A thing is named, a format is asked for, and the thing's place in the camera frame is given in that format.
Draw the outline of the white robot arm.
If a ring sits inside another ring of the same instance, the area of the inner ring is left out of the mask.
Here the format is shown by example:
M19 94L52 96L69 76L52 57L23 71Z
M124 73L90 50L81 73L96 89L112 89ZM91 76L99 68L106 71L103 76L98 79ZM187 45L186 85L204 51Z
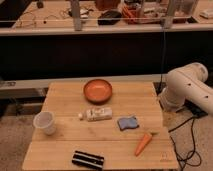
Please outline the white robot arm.
M159 94L165 111L178 111L186 100L213 116L213 88L205 84L207 68L198 62L175 68L166 74L166 87Z

